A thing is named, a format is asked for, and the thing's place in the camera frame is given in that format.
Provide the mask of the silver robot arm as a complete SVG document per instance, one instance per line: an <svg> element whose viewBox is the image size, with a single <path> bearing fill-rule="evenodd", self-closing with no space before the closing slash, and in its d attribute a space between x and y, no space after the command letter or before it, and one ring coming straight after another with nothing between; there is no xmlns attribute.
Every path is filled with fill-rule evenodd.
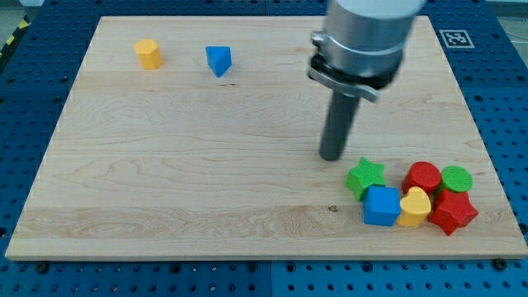
<svg viewBox="0 0 528 297"><path fill-rule="evenodd" d="M331 0L323 27L311 33L309 78L348 97L374 102L403 61L424 0Z"/></svg>

